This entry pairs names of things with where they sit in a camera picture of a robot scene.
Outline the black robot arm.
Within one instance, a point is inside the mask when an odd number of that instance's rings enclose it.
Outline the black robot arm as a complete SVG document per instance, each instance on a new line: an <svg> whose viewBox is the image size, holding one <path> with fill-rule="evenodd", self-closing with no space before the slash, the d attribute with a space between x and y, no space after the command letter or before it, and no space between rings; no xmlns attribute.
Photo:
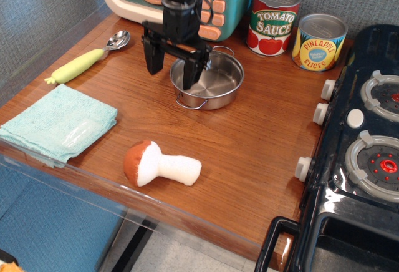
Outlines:
<svg viewBox="0 0 399 272"><path fill-rule="evenodd" d="M163 69L165 54L184 62L183 89L200 79L209 61L211 47L199 35L203 0L161 0L163 22L143 21L142 36L147 70L154 75Z"/></svg>

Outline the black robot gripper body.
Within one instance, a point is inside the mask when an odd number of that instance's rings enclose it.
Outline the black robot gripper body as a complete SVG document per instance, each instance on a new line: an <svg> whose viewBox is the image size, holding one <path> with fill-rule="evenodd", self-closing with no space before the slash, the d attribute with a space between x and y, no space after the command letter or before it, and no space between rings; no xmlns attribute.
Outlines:
<svg viewBox="0 0 399 272"><path fill-rule="evenodd" d="M172 0L162 0L163 21L143 21L144 39L160 45L161 49L177 58L205 57L209 62L210 46L198 34L201 21L200 12L203 0L192 0L180 4Z"/></svg>

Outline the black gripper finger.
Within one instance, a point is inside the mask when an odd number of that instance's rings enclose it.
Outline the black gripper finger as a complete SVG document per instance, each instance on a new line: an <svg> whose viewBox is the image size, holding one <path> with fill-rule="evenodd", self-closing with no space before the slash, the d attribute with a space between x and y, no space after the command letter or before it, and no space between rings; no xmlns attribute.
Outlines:
<svg viewBox="0 0 399 272"><path fill-rule="evenodd" d="M147 70L154 75L163 69L165 52L160 45L151 42L149 39L143 40L144 55L147 64Z"/></svg>
<svg viewBox="0 0 399 272"><path fill-rule="evenodd" d="M183 89L190 89L200 79L201 73L207 64L205 57L189 57L185 60L183 68Z"/></svg>

